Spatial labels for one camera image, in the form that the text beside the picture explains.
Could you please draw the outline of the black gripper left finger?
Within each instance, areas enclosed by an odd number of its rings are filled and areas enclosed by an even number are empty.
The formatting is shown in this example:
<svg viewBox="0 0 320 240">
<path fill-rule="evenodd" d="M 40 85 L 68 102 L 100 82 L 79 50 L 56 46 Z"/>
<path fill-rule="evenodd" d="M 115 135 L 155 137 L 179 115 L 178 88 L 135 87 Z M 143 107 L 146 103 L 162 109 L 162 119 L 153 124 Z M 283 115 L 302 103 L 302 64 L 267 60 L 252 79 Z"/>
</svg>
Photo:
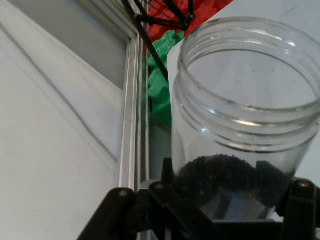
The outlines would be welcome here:
<svg viewBox="0 0 320 240">
<path fill-rule="evenodd" d="M 135 240 L 152 230 L 161 240 L 210 240 L 213 224 L 188 199 L 173 190 L 171 158 L 162 165 L 161 180 L 135 192 L 109 191 L 79 236 L 80 240 Z"/>
</svg>

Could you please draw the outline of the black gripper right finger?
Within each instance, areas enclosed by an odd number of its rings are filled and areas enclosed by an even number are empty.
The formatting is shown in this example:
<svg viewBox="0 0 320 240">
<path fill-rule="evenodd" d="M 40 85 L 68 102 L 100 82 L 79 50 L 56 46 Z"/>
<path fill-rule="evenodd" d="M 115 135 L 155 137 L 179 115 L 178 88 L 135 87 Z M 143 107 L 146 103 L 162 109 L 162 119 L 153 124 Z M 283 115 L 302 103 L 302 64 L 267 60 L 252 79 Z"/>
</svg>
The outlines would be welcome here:
<svg viewBox="0 0 320 240">
<path fill-rule="evenodd" d="M 263 222 L 256 227 L 258 240 L 314 240 L 320 223 L 320 189 L 311 181 L 292 178 L 267 161 L 256 163 L 261 190 L 258 200 L 275 207 L 282 223 Z"/>
</svg>

